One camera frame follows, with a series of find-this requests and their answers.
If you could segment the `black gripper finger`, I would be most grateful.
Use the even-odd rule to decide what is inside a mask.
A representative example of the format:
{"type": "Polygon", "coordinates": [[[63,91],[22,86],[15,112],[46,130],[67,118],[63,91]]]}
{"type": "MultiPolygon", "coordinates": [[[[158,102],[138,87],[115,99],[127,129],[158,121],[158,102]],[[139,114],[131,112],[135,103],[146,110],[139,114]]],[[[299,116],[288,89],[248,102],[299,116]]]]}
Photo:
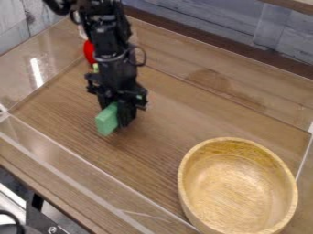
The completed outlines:
{"type": "Polygon", "coordinates": [[[114,98],[107,97],[105,94],[98,94],[98,102],[101,108],[105,109],[111,104],[111,102],[114,102],[114,98]]]}
{"type": "Polygon", "coordinates": [[[118,101],[118,121],[119,127],[125,128],[130,125],[131,121],[137,117],[137,107],[133,103],[119,100],[118,101]]]}

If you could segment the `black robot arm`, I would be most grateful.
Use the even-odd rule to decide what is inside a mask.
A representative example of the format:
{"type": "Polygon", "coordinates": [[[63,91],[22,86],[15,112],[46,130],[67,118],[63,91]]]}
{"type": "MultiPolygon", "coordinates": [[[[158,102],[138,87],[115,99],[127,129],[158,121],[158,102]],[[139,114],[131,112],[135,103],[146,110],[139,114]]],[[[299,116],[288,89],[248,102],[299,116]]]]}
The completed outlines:
{"type": "Polygon", "coordinates": [[[93,44],[98,71],[85,75],[87,92],[98,97],[102,110],[115,109],[118,127],[125,128],[147,109],[147,89],[137,82],[138,68],[146,65],[147,54],[138,62],[138,46],[130,42],[131,24],[121,0],[42,0],[59,16],[70,16],[82,26],[93,44]]]}

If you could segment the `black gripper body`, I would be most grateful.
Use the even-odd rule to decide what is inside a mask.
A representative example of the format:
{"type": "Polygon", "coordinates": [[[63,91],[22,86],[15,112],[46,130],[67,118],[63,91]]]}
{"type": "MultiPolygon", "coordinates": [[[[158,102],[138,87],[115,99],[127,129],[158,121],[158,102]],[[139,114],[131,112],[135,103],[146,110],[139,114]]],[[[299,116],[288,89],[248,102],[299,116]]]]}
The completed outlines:
{"type": "Polygon", "coordinates": [[[117,58],[97,58],[98,72],[85,75],[89,81],[87,91],[91,94],[105,94],[114,102],[125,100],[141,109],[147,109],[147,89],[137,82],[137,68],[143,66],[135,56],[117,58]]]}

